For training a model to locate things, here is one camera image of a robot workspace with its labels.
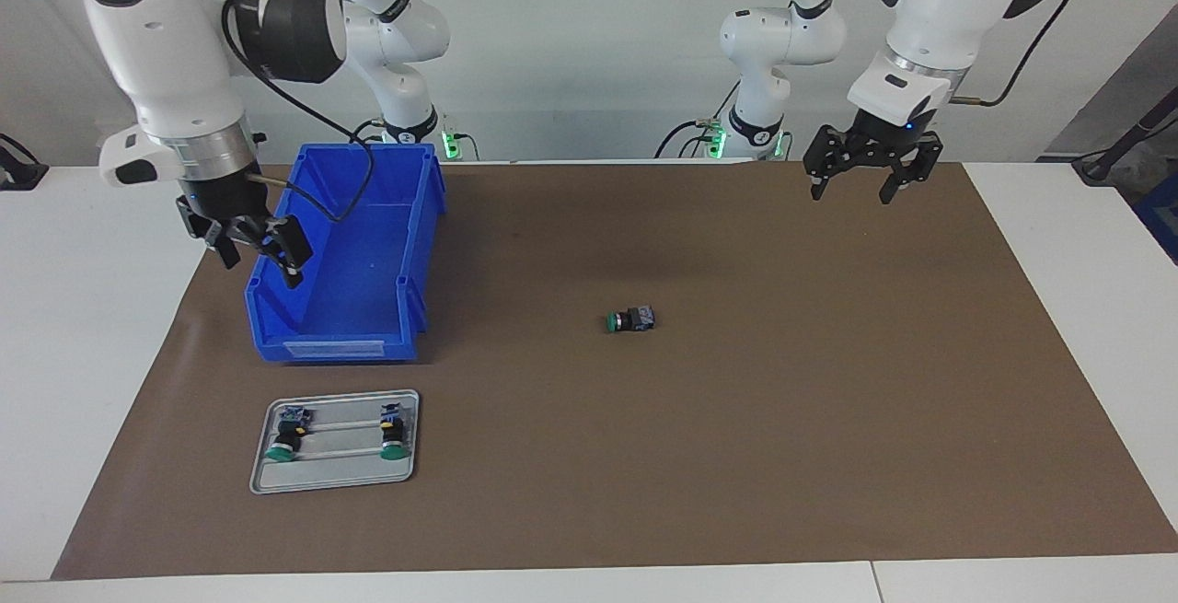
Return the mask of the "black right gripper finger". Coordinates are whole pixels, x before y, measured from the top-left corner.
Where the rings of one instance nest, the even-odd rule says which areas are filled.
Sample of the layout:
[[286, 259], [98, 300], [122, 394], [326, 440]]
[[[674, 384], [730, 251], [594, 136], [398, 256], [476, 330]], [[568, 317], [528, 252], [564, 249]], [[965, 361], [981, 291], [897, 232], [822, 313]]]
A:
[[203, 245], [218, 256], [225, 269], [233, 269], [241, 260], [236, 243], [225, 234], [219, 221], [188, 221], [188, 231], [191, 237], [201, 239]]
[[258, 250], [282, 271], [287, 289], [297, 289], [304, 281], [303, 269], [312, 258], [313, 250], [298, 217], [271, 217], [265, 220]]

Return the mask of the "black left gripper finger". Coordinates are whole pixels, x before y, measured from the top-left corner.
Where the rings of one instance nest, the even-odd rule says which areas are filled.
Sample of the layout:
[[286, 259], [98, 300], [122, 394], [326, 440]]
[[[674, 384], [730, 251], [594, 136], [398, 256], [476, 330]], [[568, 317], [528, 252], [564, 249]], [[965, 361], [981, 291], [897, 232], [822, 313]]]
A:
[[891, 204], [909, 183], [925, 183], [939, 161], [944, 144], [937, 134], [922, 134], [907, 150], [888, 147], [884, 153], [891, 174], [881, 185], [881, 203]]
[[846, 135], [833, 126], [821, 126], [806, 150], [803, 167], [810, 180], [810, 197], [819, 201], [830, 179], [851, 168]]

